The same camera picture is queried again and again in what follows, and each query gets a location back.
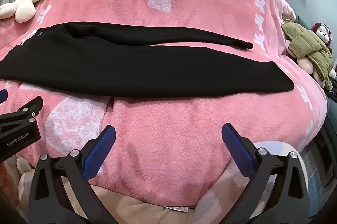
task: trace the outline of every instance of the bed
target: bed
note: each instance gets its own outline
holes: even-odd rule
[[[70,21],[194,27],[252,42],[254,48],[174,45],[205,46],[274,61],[295,84],[294,90],[278,94],[153,100],[69,94],[0,81],[0,89],[9,92],[0,113],[13,112],[37,95],[44,101],[37,117],[41,140],[18,156],[33,166],[42,153],[64,156],[97,137],[109,124],[116,128],[116,143],[92,185],[155,205],[193,207],[230,161],[221,140],[223,124],[230,122],[253,143],[283,141],[301,151],[323,125],[326,96],[285,55],[282,16],[295,19],[284,0],[41,0],[32,20],[21,24],[13,18],[0,21],[0,59],[38,29]],[[221,67],[215,69],[225,76]]]

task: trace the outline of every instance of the blue gripper pad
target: blue gripper pad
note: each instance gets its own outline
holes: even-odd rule
[[[5,102],[8,98],[8,92],[6,90],[0,91],[0,104]]]
[[[99,140],[96,145],[83,161],[82,176],[86,181],[97,175],[105,158],[116,141],[116,131],[112,126],[107,126],[101,135],[99,136]]]
[[[230,123],[222,127],[222,140],[230,151],[241,174],[250,179],[254,178],[256,171],[254,168],[254,158],[241,141],[241,137]]]

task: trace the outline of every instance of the green puffer jacket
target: green puffer jacket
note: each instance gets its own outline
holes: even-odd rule
[[[308,57],[313,62],[320,80],[326,80],[325,87],[331,90],[332,84],[328,74],[332,69],[333,61],[332,55],[323,40],[313,31],[292,22],[290,19],[284,18],[284,24],[281,26],[291,40],[288,48],[297,58]]]

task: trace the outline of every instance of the white tag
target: white tag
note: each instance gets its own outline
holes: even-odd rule
[[[187,213],[188,212],[188,207],[166,207],[166,206],[164,206],[164,208],[168,208],[170,210],[174,210],[174,211],[178,211],[178,212],[183,212],[183,213]]]

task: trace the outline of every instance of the metal bolt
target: metal bolt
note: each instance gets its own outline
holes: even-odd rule
[[[47,158],[48,158],[48,155],[46,153],[40,156],[41,160],[46,160]]]
[[[266,150],[265,148],[259,148],[259,149],[258,149],[258,153],[259,153],[260,155],[266,155],[268,152],[267,152],[267,150]]]
[[[297,153],[295,153],[295,152],[290,152],[290,156],[291,156],[292,158],[297,158]]]
[[[78,156],[79,155],[79,150],[72,150],[71,152],[70,152],[70,155],[72,156],[72,157],[76,157],[76,156]]]

